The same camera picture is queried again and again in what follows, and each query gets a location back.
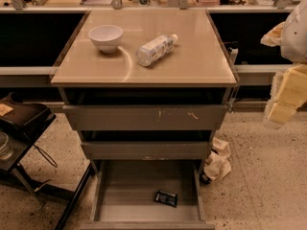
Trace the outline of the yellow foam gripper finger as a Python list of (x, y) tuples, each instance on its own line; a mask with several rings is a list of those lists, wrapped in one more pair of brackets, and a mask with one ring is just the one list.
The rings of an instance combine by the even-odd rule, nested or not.
[(283, 127), (306, 102), (307, 65), (294, 64), (285, 72), (276, 72), (271, 98), (264, 111), (264, 126), (271, 129)]

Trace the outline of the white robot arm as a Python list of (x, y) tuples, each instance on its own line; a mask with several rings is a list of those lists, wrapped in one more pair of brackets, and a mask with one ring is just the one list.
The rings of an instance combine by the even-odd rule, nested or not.
[(279, 46), (281, 56), (293, 63), (285, 72), (275, 73), (264, 111), (264, 126), (279, 129), (307, 101), (307, 0), (301, 0), (287, 19), (264, 34), (260, 42)]

